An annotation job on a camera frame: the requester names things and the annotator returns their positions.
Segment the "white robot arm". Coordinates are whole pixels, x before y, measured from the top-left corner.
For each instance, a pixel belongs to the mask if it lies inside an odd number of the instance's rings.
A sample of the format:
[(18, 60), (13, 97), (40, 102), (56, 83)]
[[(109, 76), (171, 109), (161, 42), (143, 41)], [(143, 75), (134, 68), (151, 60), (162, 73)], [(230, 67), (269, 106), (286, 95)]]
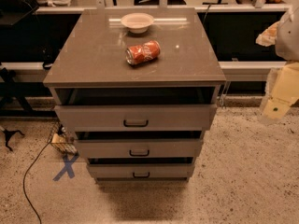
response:
[(286, 63), (271, 69), (266, 82), (266, 95), (261, 102), (261, 122), (270, 124), (282, 119), (299, 100), (299, 6), (289, 8), (280, 21), (256, 38), (258, 45), (275, 46), (278, 57)]

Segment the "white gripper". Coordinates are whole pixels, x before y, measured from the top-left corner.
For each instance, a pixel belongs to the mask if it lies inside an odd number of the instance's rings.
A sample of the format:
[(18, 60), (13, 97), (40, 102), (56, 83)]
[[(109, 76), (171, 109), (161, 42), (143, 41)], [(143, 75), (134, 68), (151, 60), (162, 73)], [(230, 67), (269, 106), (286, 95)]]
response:
[(264, 97), (260, 105), (258, 121), (262, 124), (281, 121), (299, 99), (299, 62), (286, 63), (278, 70), (270, 96), (272, 99)]

